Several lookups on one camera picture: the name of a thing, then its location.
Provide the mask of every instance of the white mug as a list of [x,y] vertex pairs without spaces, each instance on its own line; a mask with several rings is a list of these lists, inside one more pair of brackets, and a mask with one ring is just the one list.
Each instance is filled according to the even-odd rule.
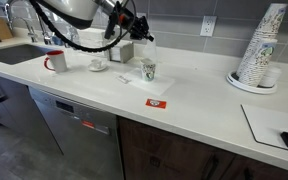
[[[50,51],[46,53],[48,56],[44,61],[44,67],[48,70],[55,71],[56,73],[61,73],[67,71],[66,61],[64,52],[61,50]],[[54,69],[48,67],[47,62],[51,61]]]

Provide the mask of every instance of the white cup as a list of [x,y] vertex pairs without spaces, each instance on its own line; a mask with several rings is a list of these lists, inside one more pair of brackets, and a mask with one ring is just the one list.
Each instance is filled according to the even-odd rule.
[[144,81],[153,81],[156,64],[150,59],[141,60],[142,78]]
[[[67,71],[66,61],[64,52],[61,50],[50,51],[46,53],[48,56],[44,61],[44,67],[50,71],[55,71],[56,73],[61,73]],[[51,61],[54,69],[48,67],[47,62]]]
[[282,74],[282,70],[278,67],[273,67],[273,66],[270,66],[265,72],[265,76],[277,78],[277,79],[281,76],[281,74]]
[[93,69],[101,69],[102,66],[103,66],[103,62],[99,59],[93,59],[91,61],[91,64],[90,66],[93,68]]
[[273,87],[276,83],[278,78],[273,78],[273,77],[268,77],[268,76],[263,76],[263,78],[261,79],[261,82],[259,83],[260,86],[263,87]]

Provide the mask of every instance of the red label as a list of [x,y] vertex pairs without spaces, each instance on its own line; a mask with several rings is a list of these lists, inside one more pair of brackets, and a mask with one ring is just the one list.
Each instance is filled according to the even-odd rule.
[[166,101],[159,101],[154,99],[147,99],[146,106],[156,107],[156,108],[166,108]]
[[82,124],[86,127],[94,129],[94,124],[88,121],[82,121]]

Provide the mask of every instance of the stainless steel dishwasher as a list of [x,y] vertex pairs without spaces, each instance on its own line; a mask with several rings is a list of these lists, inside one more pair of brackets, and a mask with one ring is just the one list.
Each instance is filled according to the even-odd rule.
[[124,179],[114,114],[29,90],[68,163],[89,179]]

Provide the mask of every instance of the tile floor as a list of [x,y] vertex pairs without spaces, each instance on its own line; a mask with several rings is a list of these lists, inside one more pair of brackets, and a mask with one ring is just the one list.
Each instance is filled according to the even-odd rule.
[[85,173],[5,127],[0,127],[0,180],[86,180]]

